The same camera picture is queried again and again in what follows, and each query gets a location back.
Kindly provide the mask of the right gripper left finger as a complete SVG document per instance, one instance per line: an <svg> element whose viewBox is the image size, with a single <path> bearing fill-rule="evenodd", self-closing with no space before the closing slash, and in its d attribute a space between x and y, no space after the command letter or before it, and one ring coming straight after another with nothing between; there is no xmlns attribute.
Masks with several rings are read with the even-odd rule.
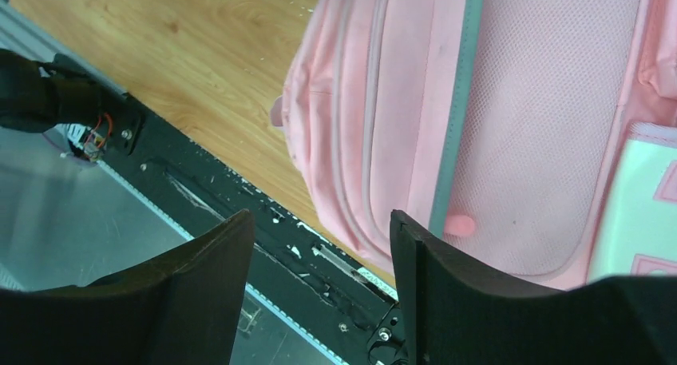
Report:
<svg viewBox="0 0 677 365"><path fill-rule="evenodd" d="M4 364L226 364L255 243L241 210L84 286L1 292Z"/></svg>

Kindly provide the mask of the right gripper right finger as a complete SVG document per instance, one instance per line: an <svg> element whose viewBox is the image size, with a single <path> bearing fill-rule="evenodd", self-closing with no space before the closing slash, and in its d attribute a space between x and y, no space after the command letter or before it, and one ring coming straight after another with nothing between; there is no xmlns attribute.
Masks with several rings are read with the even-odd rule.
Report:
<svg viewBox="0 0 677 365"><path fill-rule="evenodd" d="M569 291L438 239L401 210L390 246L412 364L673 364L676 279L617 276Z"/></svg>

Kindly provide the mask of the aluminium frame rail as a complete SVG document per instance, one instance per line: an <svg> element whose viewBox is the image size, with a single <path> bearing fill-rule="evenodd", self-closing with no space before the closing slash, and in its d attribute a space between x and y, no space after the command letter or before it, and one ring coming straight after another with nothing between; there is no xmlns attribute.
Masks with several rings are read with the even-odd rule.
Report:
<svg viewBox="0 0 677 365"><path fill-rule="evenodd" d="M65 49L1 0L1 49ZM106 163L76 162L68 128L1 129L1 289L86 285L192 238ZM348 364L246 284L231 364Z"/></svg>

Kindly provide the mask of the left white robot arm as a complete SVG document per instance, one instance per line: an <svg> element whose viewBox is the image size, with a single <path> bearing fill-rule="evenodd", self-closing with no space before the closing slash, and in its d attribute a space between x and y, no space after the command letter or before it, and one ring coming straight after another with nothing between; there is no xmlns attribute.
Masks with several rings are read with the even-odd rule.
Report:
<svg viewBox="0 0 677 365"><path fill-rule="evenodd" d="M226 69L222 55L246 32L258 47L299 26L289 0L95 0L81 19L98 20L83 34L86 50L102 53L113 69L136 77L131 91L153 108L178 106L201 121L222 109L254 106L259 84ZM50 63L1 53L1 124L40 133L60 123L94 126L105 121L111 97L102 84L76 72L53 74Z"/></svg>

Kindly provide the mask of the pink student backpack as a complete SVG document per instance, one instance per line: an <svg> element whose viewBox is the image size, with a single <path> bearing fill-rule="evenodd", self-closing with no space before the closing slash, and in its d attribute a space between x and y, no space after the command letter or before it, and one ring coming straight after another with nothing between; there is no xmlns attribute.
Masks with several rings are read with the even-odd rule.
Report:
<svg viewBox="0 0 677 365"><path fill-rule="evenodd" d="M676 0L319 0L271 111L325 228L510 275L676 273Z"/></svg>

